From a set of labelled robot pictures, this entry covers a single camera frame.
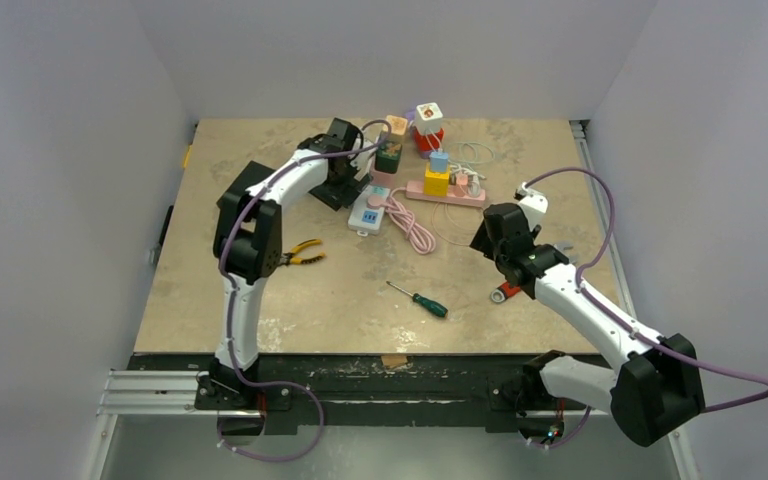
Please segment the black box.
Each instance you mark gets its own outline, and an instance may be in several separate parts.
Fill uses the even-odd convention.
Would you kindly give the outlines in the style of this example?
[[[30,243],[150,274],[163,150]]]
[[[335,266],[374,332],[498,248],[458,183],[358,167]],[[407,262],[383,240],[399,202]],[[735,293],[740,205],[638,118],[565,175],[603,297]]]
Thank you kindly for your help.
[[[350,208],[362,189],[359,181],[351,179],[345,182],[323,183],[312,188],[309,193],[332,210],[338,211]]]

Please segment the white power strip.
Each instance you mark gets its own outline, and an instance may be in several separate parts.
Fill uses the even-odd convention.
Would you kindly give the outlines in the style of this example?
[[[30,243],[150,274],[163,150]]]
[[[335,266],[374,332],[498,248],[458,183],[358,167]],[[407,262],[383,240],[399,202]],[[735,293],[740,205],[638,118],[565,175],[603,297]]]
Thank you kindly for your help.
[[[385,201],[393,189],[393,175],[376,167],[376,154],[371,153],[367,167],[370,183],[352,204],[348,228],[359,236],[378,235],[385,217]]]

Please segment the red handled adjustable wrench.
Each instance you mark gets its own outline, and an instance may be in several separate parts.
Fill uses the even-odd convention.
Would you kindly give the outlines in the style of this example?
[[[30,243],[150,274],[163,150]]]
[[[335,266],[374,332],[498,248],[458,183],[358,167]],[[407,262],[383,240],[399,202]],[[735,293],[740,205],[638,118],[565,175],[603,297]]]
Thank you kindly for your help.
[[[575,247],[570,242],[562,241],[554,244],[554,247],[563,253],[573,265],[578,264],[578,254]],[[522,289],[519,286],[513,286],[510,282],[505,282],[494,289],[489,298],[496,304],[506,302],[511,297],[520,293]]]

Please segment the yellow handled pliers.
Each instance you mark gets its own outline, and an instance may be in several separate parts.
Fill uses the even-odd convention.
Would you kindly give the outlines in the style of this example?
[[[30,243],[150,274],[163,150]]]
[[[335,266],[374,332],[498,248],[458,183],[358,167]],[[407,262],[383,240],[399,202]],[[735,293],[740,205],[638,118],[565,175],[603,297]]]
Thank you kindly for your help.
[[[303,255],[303,252],[306,249],[310,247],[321,246],[322,244],[323,242],[321,239],[309,239],[309,240],[303,241],[295,245],[289,251],[284,252],[282,254],[280,265],[281,266],[310,265],[310,264],[314,264],[319,261],[322,261],[326,258],[326,254],[324,252],[320,252],[318,254],[315,254],[309,257],[305,257]]]

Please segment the green handled screwdriver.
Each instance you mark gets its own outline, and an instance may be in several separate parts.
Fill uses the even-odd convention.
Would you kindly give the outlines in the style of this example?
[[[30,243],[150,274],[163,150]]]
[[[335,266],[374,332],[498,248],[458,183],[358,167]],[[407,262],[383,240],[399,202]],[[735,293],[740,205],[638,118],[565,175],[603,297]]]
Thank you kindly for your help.
[[[409,296],[414,304],[418,305],[419,307],[421,307],[426,312],[428,312],[429,314],[433,315],[436,318],[446,318],[449,313],[449,310],[445,306],[443,306],[441,303],[435,300],[432,300],[426,296],[423,296],[420,293],[409,291],[401,286],[396,285],[391,281],[386,281],[385,284]]]

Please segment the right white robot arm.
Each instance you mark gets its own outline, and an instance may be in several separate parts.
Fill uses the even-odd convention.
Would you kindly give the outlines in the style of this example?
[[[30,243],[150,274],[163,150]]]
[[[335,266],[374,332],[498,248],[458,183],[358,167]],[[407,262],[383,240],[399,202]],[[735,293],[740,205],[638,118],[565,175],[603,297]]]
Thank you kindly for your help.
[[[515,401],[544,407],[556,398],[573,400],[610,414],[628,439],[650,446],[706,408],[695,348],[680,334],[664,337],[632,319],[578,278],[560,250],[537,244],[542,213],[525,202],[492,205],[470,246],[572,325],[607,364],[547,352],[524,367]]]

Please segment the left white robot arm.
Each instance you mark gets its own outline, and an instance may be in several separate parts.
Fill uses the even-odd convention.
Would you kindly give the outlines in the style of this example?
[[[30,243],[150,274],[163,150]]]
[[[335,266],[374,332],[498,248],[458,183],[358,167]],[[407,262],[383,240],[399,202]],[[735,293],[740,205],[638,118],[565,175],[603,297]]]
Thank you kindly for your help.
[[[257,330],[269,277],[284,262],[284,213],[308,194],[334,210],[348,207],[376,140],[349,121],[298,144],[280,167],[250,162],[217,201],[213,253],[223,281],[223,329],[213,360],[198,378],[199,410],[258,407],[271,382],[258,377]]]

